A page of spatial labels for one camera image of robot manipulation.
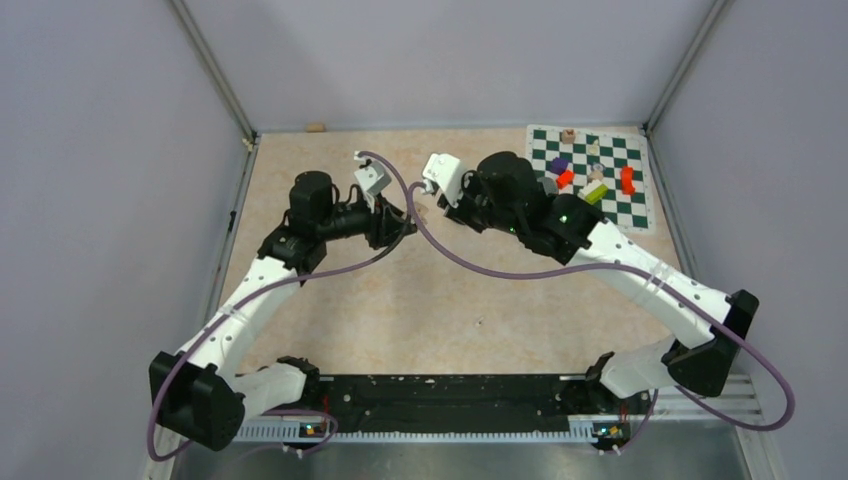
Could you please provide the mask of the large red block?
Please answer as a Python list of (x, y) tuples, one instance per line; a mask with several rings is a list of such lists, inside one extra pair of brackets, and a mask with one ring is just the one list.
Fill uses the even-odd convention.
[(635, 170), (630, 166), (622, 167), (620, 170), (620, 190), (625, 195), (633, 195), (636, 192), (634, 173)]

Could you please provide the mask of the left circuit board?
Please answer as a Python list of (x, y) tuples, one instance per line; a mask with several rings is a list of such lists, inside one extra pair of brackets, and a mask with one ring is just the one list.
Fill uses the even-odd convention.
[(323, 439), (331, 432), (331, 423), (322, 422), (302, 422), (299, 425), (299, 437), (309, 439)]

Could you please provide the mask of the purple block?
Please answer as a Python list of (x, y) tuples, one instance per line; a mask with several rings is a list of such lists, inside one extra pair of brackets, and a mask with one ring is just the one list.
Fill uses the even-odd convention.
[(565, 173), (568, 170), (570, 163), (571, 163), (571, 160), (569, 158), (555, 157), (554, 159), (552, 159), (550, 161), (549, 166), (548, 166), (548, 170), (551, 173), (559, 176), (559, 175), (562, 175), (563, 173)]

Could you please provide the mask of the black microphone grey head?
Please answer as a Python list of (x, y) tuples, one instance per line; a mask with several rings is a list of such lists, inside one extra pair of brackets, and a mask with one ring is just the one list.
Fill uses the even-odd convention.
[(554, 179), (543, 176), (543, 177), (539, 177), (537, 179), (537, 182), (539, 184), (540, 191), (545, 196), (556, 196), (556, 195), (559, 194), (559, 188), (558, 188), (557, 183)]

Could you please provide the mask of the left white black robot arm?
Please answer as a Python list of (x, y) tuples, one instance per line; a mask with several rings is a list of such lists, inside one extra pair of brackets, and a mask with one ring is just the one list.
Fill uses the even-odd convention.
[(281, 405), (302, 414), (317, 407), (319, 370), (306, 360), (283, 357), (245, 374), (238, 367), (283, 303), (307, 281), (330, 275), (317, 269), (328, 242), (361, 236), (384, 257), (414, 232), (382, 194), (389, 174), (366, 166), (354, 178), (343, 199), (329, 174), (298, 175), (282, 222), (262, 241), (237, 289), (177, 353), (161, 352), (150, 363), (147, 446), (153, 459), (167, 458), (155, 447), (158, 427), (220, 451), (248, 419)]

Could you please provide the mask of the small red block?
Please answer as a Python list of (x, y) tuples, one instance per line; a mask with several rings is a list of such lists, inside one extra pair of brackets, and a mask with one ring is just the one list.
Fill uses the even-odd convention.
[(557, 188), (562, 190), (572, 184), (575, 178), (575, 173), (571, 170), (565, 170), (556, 178)]

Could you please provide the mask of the right circuit board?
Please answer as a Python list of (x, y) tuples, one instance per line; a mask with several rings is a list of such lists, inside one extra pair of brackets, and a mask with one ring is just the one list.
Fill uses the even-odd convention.
[(593, 436), (599, 442), (612, 442), (614, 444), (624, 444), (628, 440), (629, 428), (621, 424), (602, 424), (595, 425)]

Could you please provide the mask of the white earbud charging case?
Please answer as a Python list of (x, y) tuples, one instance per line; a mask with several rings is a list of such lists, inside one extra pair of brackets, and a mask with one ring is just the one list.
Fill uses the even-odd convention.
[(428, 213), (428, 209), (425, 206), (417, 205), (415, 207), (415, 212), (418, 214), (418, 218), (420, 219), (420, 223), (426, 225), (426, 214)]

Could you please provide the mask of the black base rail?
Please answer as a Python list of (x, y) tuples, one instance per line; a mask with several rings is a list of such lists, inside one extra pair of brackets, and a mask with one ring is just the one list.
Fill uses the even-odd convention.
[(351, 434), (565, 432), (600, 412), (582, 377), (559, 374), (323, 376), (301, 403)]

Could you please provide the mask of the circuit board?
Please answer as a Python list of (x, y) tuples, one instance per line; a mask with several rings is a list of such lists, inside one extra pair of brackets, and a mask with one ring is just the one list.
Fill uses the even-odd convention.
[(602, 424), (595, 425), (593, 436), (599, 442), (612, 442), (614, 444), (624, 444), (628, 440), (629, 428), (621, 424)]
[(331, 432), (331, 423), (322, 422), (302, 422), (299, 425), (299, 437), (309, 439), (323, 439)]

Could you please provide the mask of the wooden cube with mark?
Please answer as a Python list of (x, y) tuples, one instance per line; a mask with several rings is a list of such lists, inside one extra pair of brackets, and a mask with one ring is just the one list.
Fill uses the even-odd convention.
[(576, 131), (574, 129), (564, 129), (561, 132), (560, 140), (563, 144), (573, 144), (576, 140)]

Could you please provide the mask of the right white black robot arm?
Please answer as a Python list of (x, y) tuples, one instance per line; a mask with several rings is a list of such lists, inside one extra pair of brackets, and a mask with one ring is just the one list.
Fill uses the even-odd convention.
[(594, 409), (612, 412), (627, 397), (667, 386), (707, 398), (723, 392), (739, 352), (727, 334), (747, 334), (759, 307), (753, 294), (728, 294), (687, 277), (513, 152), (492, 154), (475, 169), (433, 154), (422, 177), (447, 218), (478, 233), (512, 234), (537, 255), (592, 273), (670, 331), (655, 344), (605, 354), (588, 370), (586, 397)]

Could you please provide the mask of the yellow-green block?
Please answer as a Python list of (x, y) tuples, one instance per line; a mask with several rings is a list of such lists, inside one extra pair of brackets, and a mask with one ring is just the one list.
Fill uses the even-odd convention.
[(578, 192), (578, 197), (590, 205), (594, 205), (604, 198), (608, 192), (607, 185), (602, 180), (591, 180)]

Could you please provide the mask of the green white chessboard mat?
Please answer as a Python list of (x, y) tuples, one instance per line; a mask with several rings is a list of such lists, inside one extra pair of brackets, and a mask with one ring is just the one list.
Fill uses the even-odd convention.
[[(576, 140), (573, 144), (563, 144), (560, 140), (564, 129), (574, 129)], [(596, 139), (600, 140), (601, 155), (590, 156), (587, 146)], [(644, 136), (634, 133), (616, 133), (598, 130), (576, 129), (545, 125), (530, 125), (526, 128), (525, 156), (532, 164), (538, 177), (549, 177), (556, 181), (557, 175), (548, 170), (549, 163), (555, 157), (571, 160), (568, 170), (575, 173), (571, 185), (559, 191), (578, 195), (578, 192), (591, 180), (602, 180), (608, 192), (594, 204), (604, 215), (616, 224), (620, 230), (629, 233), (650, 234), (655, 230), (655, 207), (652, 176)], [(604, 175), (595, 174), (592, 165), (604, 165)], [(635, 170), (636, 192), (625, 195), (620, 190), (620, 170), (630, 166)]]

